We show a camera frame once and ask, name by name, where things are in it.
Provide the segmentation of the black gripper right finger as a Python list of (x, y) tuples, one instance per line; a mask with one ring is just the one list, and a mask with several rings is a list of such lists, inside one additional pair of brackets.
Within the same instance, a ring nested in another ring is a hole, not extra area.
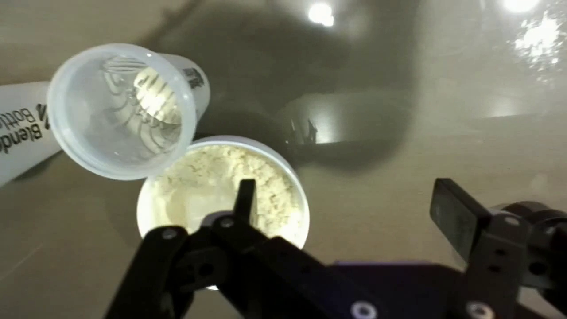
[(464, 262), (469, 260), (482, 228), (491, 221), (491, 212), (448, 177), (434, 180), (429, 214)]

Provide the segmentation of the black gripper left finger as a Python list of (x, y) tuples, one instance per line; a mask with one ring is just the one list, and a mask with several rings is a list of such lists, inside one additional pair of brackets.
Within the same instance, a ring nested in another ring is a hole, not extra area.
[(241, 223), (248, 223), (253, 209), (255, 209), (255, 180), (243, 178), (239, 182), (237, 196), (234, 201), (235, 219)]

